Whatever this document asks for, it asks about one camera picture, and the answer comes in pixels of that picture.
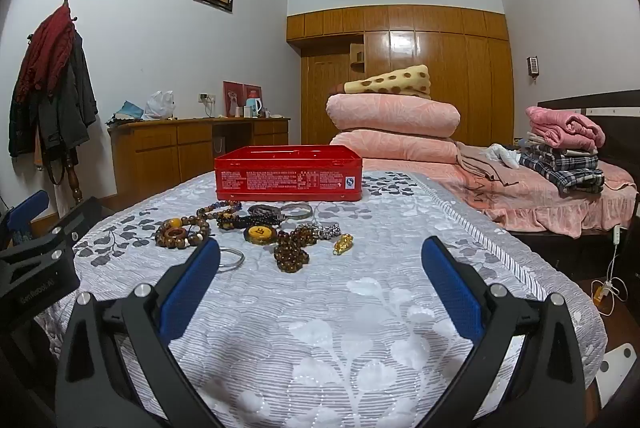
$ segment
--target blue gripper pad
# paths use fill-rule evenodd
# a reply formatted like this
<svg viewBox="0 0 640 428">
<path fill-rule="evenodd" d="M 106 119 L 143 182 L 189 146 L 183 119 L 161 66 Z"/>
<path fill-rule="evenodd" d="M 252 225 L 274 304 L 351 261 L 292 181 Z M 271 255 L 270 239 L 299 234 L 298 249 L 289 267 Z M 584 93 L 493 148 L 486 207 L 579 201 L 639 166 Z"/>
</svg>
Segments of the blue gripper pad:
<svg viewBox="0 0 640 428">
<path fill-rule="evenodd" d="M 187 269 L 164 299 L 159 314 L 158 333 L 166 345 L 183 336 L 215 277 L 220 267 L 218 243 L 213 239 L 206 240 L 185 264 Z"/>
<path fill-rule="evenodd" d="M 30 222 L 49 207 L 49 196 L 38 190 L 9 211 L 9 231 L 28 231 Z"/>
<path fill-rule="evenodd" d="M 427 277 L 458 334 L 476 345 L 484 335 L 481 307 L 454 264 L 458 262 L 436 237 L 422 244 L 422 267 Z"/>
</svg>

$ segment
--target metal screw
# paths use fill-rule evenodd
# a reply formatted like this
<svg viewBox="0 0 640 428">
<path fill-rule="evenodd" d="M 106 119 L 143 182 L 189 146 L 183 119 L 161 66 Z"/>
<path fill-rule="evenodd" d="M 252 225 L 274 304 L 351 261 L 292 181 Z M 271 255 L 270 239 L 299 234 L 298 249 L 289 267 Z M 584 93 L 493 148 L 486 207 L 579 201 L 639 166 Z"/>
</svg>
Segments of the metal screw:
<svg viewBox="0 0 640 428">
<path fill-rule="evenodd" d="M 148 283 L 141 283 L 133 290 L 133 293 L 138 298 L 144 298 L 145 296 L 149 296 L 149 293 L 151 293 L 151 286 Z"/>
<path fill-rule="evenodd" d="M 560 293 L 551 293 L 551 303 L 558 306 L 564 305 L 564 296 Z"/>
<path fill-rule="evenodd" d="M 87 305 L 91 301 L 91 295 L 89 293 L 80 293 L 76 301 L 80 305 Z"/>
<path fill-rule="evenodd" d="M 492 286 L 489 288 L 489 291 L 491 291 L 491 294 L 496 298 L 504 298 L 505 296 L 507 296 L 507 288 L 501 283 L 492 284 Z"/>
</svg>

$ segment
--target folded plaid shirt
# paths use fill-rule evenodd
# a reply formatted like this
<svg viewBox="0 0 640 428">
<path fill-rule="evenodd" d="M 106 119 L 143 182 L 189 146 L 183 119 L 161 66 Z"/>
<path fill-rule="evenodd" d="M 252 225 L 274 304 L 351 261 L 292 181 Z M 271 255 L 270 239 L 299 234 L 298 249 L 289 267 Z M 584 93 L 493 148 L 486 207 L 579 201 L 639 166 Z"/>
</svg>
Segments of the folded plaid shirt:
<svg viewBox="0 0 640 428">
<path fill-rule="evenodd" d="M 548 182 L 558 187 L 561 194 L 570 190 L 600 193 L 604 186 L 604 174 L 600 169 L 577 168 L 575 170 L 552 170 L 532 155 L 520 155 L 520 164 L 542 175 Z"/>
<path fill-rule="evenodd" d="M 598 167 L 597 155 L 572 156 L 566 150 L 549 147 L 548 145 L 534 145 L 529 148 L 529 155 L 538 158 L 552 170 L 594 170 Z"/>
</svg>

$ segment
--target coat rack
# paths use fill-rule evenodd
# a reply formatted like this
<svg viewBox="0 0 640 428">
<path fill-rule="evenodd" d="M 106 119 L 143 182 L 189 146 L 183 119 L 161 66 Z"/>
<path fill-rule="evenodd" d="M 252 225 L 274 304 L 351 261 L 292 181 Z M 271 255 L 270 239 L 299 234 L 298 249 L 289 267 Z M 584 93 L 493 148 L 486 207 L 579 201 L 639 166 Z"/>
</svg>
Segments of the coat rack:
<svg viewBox="0 0 640 428">
<path fill-rule="evenodd" d="M 64 3 L 68 6 L 69 0 L 65 0 Z M 76 20 L 78 20 L 77 16 L 71 19 L 72 22 L 75 22 Z M 31 38 L 33 38 L 33 33 L 27 35 L 27 40 L 31 41 Z"/>
<path fill-rule="evenodd" d="M 63 4 L 68 6 L 69 0 L 65 0 Z M 71 19 L 72 22 L 78 20 L 78 17 L 74 17 Z M 31 41 L 33 38 L 33 33 L 27 36 L 27 40 Z M 76 175 L 76 169 L 74 167 L 74 161 L 71 159 L 70 153 L 65 152 L 64 156 L 60 159 L 60 163 L 62 163 L 63 169 L 66 169 L 66 176 L 69 183 L 69 188 L 71 188 L 71 193 L 74 197 L 74 201 L 76 204 L 80 204 L 82 201 L 82 190 L 80 190 L 80 182 L 78 180 L 78 176 Z"/>
</svg>

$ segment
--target red coat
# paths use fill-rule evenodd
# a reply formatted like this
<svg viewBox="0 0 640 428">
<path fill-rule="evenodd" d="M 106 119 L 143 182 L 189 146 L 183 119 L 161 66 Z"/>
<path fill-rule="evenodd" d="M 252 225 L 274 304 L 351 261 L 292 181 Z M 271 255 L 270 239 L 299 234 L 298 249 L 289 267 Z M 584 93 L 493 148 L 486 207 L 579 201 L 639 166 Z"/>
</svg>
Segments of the red coat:
<svg viewBox="0 0 640 428">
<path fill-rule="evenodd" d="M 39 25 L 20 65 L 14 93 L 16 102 L 25 101 L 32 90 L 46 88 L 47 93 L 52 94 L 69 60 L 74 31 L 71 11 L 66 3 Z"/>
</svg>

